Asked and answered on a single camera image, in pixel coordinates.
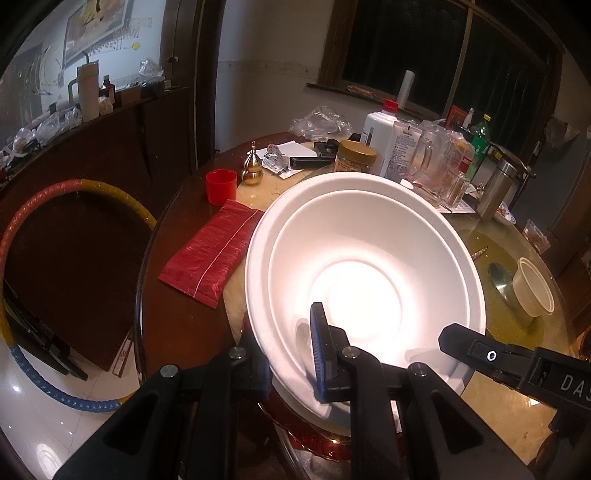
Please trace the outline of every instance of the glass jar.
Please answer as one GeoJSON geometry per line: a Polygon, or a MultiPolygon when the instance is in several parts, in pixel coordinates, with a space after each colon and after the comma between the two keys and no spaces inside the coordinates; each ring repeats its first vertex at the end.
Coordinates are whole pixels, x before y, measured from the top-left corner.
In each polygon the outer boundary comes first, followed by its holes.
{"type": "Polygon", "coordinates": [[[466,177],[470,163],[471,160],[464,157],[456,171],[448,172],[441,194],[441,201],[449,209],[454,209],[458,206],[466,193],[468,185],[470,185],[470,180],[466,177]]]}
{"type": "Polygon", "coordinates": [[[333,171],[360,171],[369,173],[378,152],[363,143],[343,140],[336,153],[333,171]]]}

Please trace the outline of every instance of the glass table top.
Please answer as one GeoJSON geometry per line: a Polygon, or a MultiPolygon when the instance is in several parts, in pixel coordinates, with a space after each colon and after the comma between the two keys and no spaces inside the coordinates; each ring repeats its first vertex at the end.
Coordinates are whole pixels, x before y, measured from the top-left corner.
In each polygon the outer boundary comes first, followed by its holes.
{"type": "MultiPolygon", "coordinates": [[[[529,349],[542,346],[574,356],[570,347],[574,334],[570,321],[566,318],[558,285],[543,260],[517,228],[495,219],[481,222],[475,213],[449,213],[444,216],[460,235],[470,253],[488,247],[475,260],[485,296],[486,334],[503,343],[513,343],[529,349]],[[501,264],[513,275],[517,270],[517,260],[521,257],[533,262],[548,282],[556,304],[551,315],[532,319],[524,312],[513,309],[491,282],[491,263],[501,264]]],[[[550,434],[548,424],[555,410],[478,372],[474,373],[462,398],[524,463],[536,456],[540,445],[550,434]]]]}

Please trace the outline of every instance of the window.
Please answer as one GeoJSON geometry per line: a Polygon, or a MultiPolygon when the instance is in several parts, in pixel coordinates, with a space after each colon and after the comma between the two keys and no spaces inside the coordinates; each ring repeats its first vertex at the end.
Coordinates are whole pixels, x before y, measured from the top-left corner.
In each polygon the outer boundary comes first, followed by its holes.
{"type": "Polygon", "coordinates": [[[527,161],[561,70],[560,41],[534,18],[511,0],[336,0],[319,84],[395,98],[412,70],[411,113],[488,113],[493,141],[527,161]]]}

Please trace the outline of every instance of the wooden cabinet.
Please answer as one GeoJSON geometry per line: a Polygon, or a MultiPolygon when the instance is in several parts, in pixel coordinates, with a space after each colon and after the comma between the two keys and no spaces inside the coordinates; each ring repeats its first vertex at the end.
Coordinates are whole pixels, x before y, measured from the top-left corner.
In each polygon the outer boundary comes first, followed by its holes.
{"type": "MultiPolygon", "coordinates": [[[[159,218],[190,171],[187,89],[83,124],[35,153],[0,191],[0,231],[32,195],[76,178],[119,187],[159,218]]],[[[6,280],[72,348],[109,369],[134,318],[150,230],[125,206],[68,194],[34,212],[8,255],[6,280]]]]}
{"type": "Polygon", "coordinates": [[[578,255],[571,259],[556,282],[564,297],[566,314],[579,336],[591,326],[591,277],[578,255]]]}

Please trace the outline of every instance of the label on bottle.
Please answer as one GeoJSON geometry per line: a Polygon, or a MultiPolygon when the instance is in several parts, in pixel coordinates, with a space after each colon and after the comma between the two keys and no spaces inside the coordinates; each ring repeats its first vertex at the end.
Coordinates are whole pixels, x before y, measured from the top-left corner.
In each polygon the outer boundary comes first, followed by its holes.
{"type": "Polygon", "coordinates": [[[472,140],[472,146],[474,147],[474,160],[481,160],[484,158],[488,142],[485,138],[474,135],[472,140]]]}
{"type": "Polygon", "coordinates": [[[350,161],[347,158],[339,157],[337,155],[333,171],[359,171],[361,173],[369,173],[369,167],[370,165],[350,161]]]}
{"type": "Polygon", "coordinates": [[[474,179],[481,163],[482,158],[480,160],[472,160],[472,163],[470,163],[470,166],[468,167],[468,170],[466,172],[466,178],[468,180],[472,181],[474,179]]]}
{"type": "Polygon", "coordinates": [[[390,157],[387,158],[388,167],[384,175],[385,178],[400,183],[413,162],[414,151],[421,133],[420,129],[411,125],[404,125],[403,128],[398,127],[398,134],[394,138],[390,157]]]}
{"type": "Polygon", "coordinates": [[[369,146],[373,135],[374,135],[374,128],[373,127],[369,128],[369,132],[367,132],[365,129],[363,129],[363,133],[361,133],[361,139],[359,140],[359,143],[369,146]]]}

